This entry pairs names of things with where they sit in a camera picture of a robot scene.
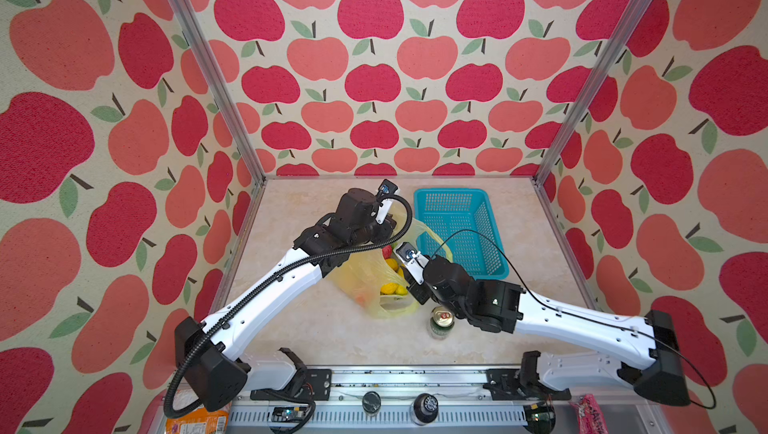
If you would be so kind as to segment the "aluminium corner post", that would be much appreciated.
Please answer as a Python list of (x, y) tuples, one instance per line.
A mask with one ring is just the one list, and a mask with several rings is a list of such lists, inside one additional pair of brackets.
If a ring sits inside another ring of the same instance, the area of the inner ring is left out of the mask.
[(580, 119), (586, 113), (599, 89), (602, 87), (612, 66), (624, 52), (631, 35), (636, 30), (637, 25), (650, 7), (652, 1), (653, 0), (628, 1), (627, 7), (619, 18), (613, 33), (606, 41), (605, 48), (597, 56), (597, 61), (591, 69), (573, 107), (569, 108), (561, 128), (550, 148), (545, 153), (542, 163), (533, 177), (532, 185), (536, 190), (543, 189), (544, 182), (552, 172), (557, 160), (561, 157), (562, 151), (572, 134), (575, 132), (577, 124), (580, 122)]
[(201, 30), (197, 13), (194, 11), (191, 1), (168, 1), (255, 185), (259, 189), (263, 189), (266, 183), (265, 173), (250, 142), (240, 111), (229, 92), (216, 56)]

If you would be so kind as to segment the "right aluminium corner post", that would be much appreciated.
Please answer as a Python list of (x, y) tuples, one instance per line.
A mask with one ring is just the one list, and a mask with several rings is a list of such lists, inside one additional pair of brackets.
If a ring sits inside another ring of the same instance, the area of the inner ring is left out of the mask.
[(550, 148), (545, 153), (542, 163), (533, 177), (532, 185), (536, 190), (543, 189), (544, 182), (552, 172), (557, 160), (561, 157), (562, 151), (572, 134), (575, 132), (577, 124), (580, 122), (580, 119), (586, 113), (599, 89), (602, 87), (612, 66), (624, 52), (631, 35), (636, 30), (637, 25), (650, 7), (652, 1), (653, 0), (628, 1), (627, 7), (619, 18), (613, 33), (606, 41), (605, 48), (597, 56), (597, 61), (591, 69), (573, 107), (569, 108), (561, 128)]

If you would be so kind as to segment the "teal plastic basket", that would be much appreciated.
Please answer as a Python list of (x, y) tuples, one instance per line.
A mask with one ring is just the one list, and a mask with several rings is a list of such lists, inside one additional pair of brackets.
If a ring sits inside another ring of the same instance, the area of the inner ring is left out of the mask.
[(415, 218), (429, 231), (417, 238), (426, 256), (452, 257), (476, 279), (504, 280), (509, 265), (488, 194), (482, 189), (423, 188), (414, 193)]

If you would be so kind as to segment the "grey round button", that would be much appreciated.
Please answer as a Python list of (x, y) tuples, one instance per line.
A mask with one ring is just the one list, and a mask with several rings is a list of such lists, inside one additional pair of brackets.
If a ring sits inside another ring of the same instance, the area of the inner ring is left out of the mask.
[(377, 392), (369, 391), (363, 395), (361, 404), (367, 416), (376, 416), (381, 410), (382, 400)]

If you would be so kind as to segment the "orange snack packet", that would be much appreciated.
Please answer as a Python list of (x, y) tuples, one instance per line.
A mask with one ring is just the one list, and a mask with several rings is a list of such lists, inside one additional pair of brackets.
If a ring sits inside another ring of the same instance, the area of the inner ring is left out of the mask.
[(199, 408), (178, 419), (165, 422), (165, 434), (224, 434), (230, 418), (230, 406), (209, 412)]

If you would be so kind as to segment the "aluminium front rail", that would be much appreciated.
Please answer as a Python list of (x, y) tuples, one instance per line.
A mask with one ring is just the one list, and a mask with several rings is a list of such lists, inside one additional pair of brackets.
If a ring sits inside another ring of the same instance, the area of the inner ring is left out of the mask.
[[(514, 366), (335, 366), (299, 372), (293, 391), (244, 390), (230, 403), (225, 433), (577, 433), (568, 393), (526, 397)], [(361, 400), (377, 392), (382, 407), (367, 416)], [(410, 407), (421, 393), (439, 402), (435, 422), (418, 426)], [(660, 408), (602, 387), (595, 399), (608, 433), (669, 433)]]

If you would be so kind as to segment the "pink snack packet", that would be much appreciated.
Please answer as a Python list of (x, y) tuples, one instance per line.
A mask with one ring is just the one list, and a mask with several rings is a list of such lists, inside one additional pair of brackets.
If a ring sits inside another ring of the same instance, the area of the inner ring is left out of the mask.
[(608, 433), (602, 410), (592, 394), (585, 394), (570, 405), (575, 410), (579, 434)]

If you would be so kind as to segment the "black round knob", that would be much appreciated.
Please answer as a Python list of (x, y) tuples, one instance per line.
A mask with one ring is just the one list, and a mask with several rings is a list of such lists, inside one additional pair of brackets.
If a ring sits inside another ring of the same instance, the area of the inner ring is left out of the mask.
[(436, 421), (439, 415), (439, 402), (429, 393), (419, 394), (410, 407), (410, 417), (418, 426), (426, 426)]

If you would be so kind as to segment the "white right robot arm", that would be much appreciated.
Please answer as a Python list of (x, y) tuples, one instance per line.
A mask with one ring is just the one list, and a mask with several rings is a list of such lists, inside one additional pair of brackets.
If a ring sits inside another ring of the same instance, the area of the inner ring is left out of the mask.
[(409, 291), (419, 303), (433, 300), (485, 332), (533, 334), (595, 352), (595, 362), (579, 376), (563, 361), (530, 355), (523, 377), (539, 391), (565, 391), (608, 377), (657, 404), (691, 403), (674, 323), (663, 311), (626, 316), (583, 309), (518, 284), (476, 280), (441, 256), (418, 255), (406, 268)]

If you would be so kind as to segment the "left aluminium corner post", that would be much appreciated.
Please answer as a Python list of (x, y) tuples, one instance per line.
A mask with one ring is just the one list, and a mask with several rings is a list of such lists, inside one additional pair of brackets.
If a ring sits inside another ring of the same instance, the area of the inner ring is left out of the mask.
[(194, 11), (191, 1), (168, 1), (255, 185), (259, 189), (263, 189), (266, 183), (265, 173), (250, 142), (240, 111), (229, 92), (216, 56), (201, 30), (197, 13)]

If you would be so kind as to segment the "yellow plastic bag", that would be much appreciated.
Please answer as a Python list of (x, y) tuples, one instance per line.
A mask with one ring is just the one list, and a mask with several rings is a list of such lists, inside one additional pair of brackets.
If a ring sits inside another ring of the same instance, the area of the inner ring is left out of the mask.
[(393, 269), (382, 250), (352, 254), (328, 276), (350, 300), (373, 319), (394, 319), (415, 313), (421, 304), (408, 293), (403, 268)]

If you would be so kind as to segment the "green drink can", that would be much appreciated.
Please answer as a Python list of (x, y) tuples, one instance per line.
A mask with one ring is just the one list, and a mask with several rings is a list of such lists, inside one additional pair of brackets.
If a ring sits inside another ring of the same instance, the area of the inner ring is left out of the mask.
[(446, 339), (455, 326), (454, 314), (442, 306), (435, 307), (429, 318), (430, 335), (438, 340)]

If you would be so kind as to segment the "red toy strawberry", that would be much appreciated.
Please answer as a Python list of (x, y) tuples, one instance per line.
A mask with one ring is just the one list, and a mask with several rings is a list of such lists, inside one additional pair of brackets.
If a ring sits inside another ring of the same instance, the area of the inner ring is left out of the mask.
[(393, 254), (393, 247), (391, 245), (385, 246), (382, 248), (382, 256), (385, 260), (392, 259)]

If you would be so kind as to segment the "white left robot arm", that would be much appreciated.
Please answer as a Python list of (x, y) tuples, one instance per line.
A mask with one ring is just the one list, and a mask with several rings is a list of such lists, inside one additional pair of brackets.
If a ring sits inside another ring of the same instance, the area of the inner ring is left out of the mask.
[(304, 229), (278, 264), (235, 301), (174, 330), (176, 371), (163, 412), (181, 418), (199, 407), (215, 411), (232, 401), (253, 378), (241, 355), (255, 336), (300, 293), (342, 266), (352, 255), (400, 240), (413, 210), (385, 180), (376, 192), (351, 188), (336, 210)]

